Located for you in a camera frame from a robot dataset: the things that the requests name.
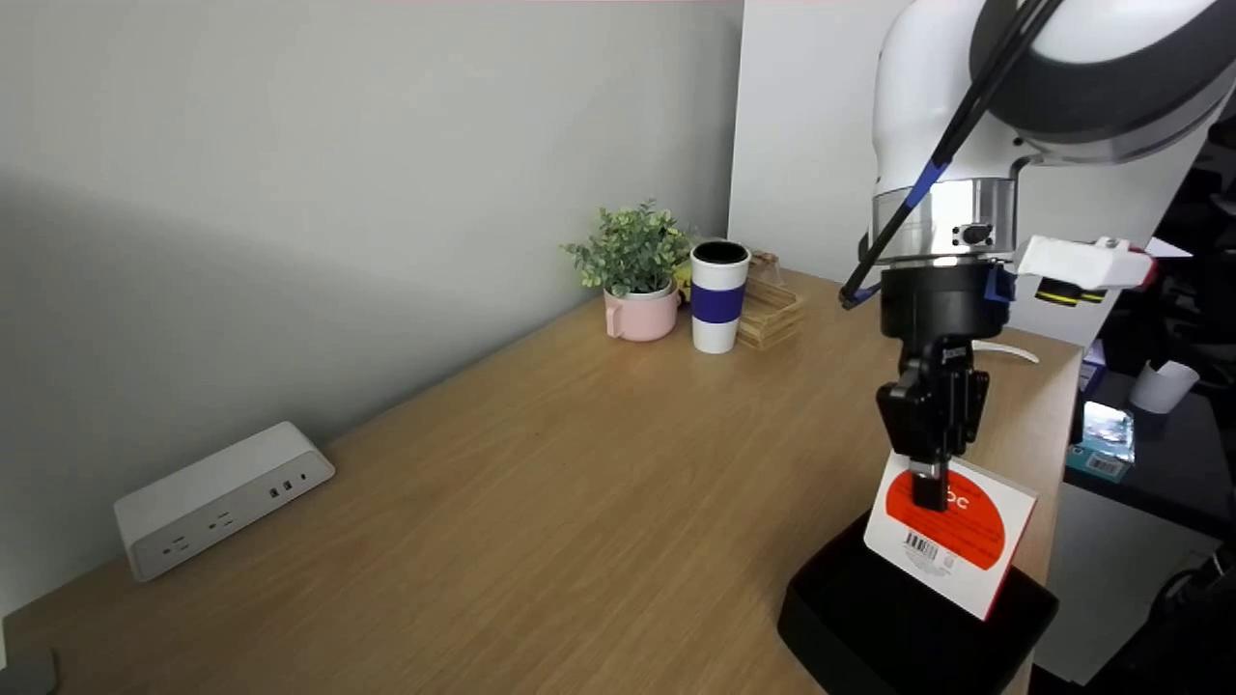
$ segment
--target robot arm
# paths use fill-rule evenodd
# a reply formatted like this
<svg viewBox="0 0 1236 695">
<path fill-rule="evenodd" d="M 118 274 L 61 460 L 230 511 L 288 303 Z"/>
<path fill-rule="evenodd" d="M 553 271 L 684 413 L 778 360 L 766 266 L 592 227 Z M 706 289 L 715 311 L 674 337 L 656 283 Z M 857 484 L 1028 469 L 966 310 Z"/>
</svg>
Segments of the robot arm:
<svg viewBox="0 0 1236 695">
<path fill-rule="evenodd" d="M 1028 162 L 1120 162 L 1211 117 L 1236 82 L 1232 0 L 914 0 L 876 86 L 876 236 L 843 287 L 902 342 L 876 400 L 914 466 L 914 503 L 944 505 L 944 460 L 977 432 L 987 374 L 968 339 L 1006 325 L 1015 172 Z M 1081 289 L 1140 287 L 1123 242 L 1033 238 L 1022 274 Z"/>
</svg>

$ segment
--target black stand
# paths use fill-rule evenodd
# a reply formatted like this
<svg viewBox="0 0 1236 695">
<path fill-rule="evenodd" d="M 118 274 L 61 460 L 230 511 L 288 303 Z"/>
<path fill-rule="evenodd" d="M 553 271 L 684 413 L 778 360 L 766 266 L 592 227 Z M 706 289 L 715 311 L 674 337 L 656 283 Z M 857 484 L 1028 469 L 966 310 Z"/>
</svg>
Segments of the black stand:
<svg viewBox="0 0 1236 695">
<path fill-rule="evenodd" d="M 775 629 L 808 672 L 839 695 L 1005 690 L 1054 593 L 1013 567 L 987 623 L 977 623 L 869 551 L 860 527 L 863 517 L 786 581 Z"/>
</svg>

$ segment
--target desk surface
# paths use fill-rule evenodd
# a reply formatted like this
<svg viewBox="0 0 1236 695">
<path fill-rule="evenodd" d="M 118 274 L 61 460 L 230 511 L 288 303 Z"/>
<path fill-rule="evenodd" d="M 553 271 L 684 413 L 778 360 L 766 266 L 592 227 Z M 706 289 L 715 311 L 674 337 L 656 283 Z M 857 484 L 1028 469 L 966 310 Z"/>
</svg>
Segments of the desk surface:
<svg viewBox="0 0 1236 695">
<path fill-rule="evenodd" d="M 7 623 L 61 690 L 820 690 L 775 638 L 791 570 L 876 489 L 876 303 L 800 337 L 608 342 L 588 301 L 329 448 L 303 503 L 145 585 L 117 560 Z M 968 460 L 1040 489 L 1047 575 L 1077 354 L 1006 337 Z"/>
<path fill-rule="evenodd" d="M 1086 400 L 1131 410 L 1127 374 L 1103 372 Z M 1135 466 L 1120 484 L 1067 466 L 1067 484 L 1140 505 L 1210 535 L 1236 535 L 1232 469 L 1220 423 L 1201 394 L 1185 394 L 1170 417 L 1135 417 Z"/>
</svg>

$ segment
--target cup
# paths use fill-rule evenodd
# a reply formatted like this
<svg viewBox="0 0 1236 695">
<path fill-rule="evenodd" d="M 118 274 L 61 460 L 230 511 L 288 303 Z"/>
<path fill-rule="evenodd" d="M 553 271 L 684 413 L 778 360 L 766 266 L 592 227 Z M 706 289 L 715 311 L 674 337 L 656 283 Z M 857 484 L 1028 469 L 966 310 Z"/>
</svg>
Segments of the cup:
<svg viewBox="0 0 1236 695">
<path fill-rule="evenodd" d="M 1127 400 L 1143 413 L 1170 413 L 1197 381 L 1197 372 L 1166 360 L 1159 372 L 1145 364 Z"/>
<path fill-rule="evenodd" d="M 729 238 L 706 238 L 690 249 L 690 342 L 704 354 L 724 354 L 737 339 L 747 249 Z"/>
</svg>

